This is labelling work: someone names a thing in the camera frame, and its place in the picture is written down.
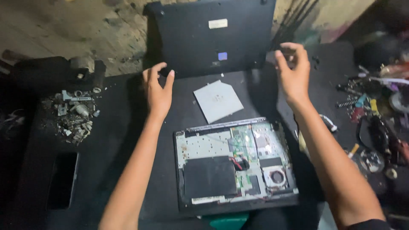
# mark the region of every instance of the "hand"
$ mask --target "hand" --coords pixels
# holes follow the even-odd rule
[[[301,44],[282,43],[281,47],[295,50],[293,59],[296,62],[296,67],[293,70],[288,67],[283,53],[280,50],[275,52],[277,73],[280,76],[287,103],[293,106],[309,100],[308,79],[310,77],[310,62],[308,61],[307,51]]]
[[[145,90],[148,97],[149,115],[154,119],[158,119],[160,122],[165,120],[171,107],[172,86],[175,80],[175,71],[171,70],[166,79],[165,87],[162,88],[159,85],[157,80],[159,78],[158,72],[166,66],[167,64],[162,62],[143,72]]]

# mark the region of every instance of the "motherboard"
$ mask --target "motherboard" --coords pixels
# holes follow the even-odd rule
[[[258,118],[191,128],[176,132],[175,142],[184,177],[179,178],[184,181],[181,196],[192,205],[268,201],[298,193],[278,122]]]

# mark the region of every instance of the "label sticker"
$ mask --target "label sticker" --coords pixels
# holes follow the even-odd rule
[[[217,29],[217,28],[223,28],[227,27],[227,19],[219,19],[219,20],[213,20],[209,21],[209,29]]]
[[[219,61],[227,60],[227,52],[219,53]]]

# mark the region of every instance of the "person's left hand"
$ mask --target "person's left hand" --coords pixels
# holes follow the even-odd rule
[[[143,72],[145,81],[145,90],[148,97],[149,115],[161,122],[165,120],[166,115],[172,103],[172,86],[175,80],[175,71],[171,70],[167,79],[165,87],[159,85],[158,72],[165,68],[165,62],[156,64],[150,69]]]

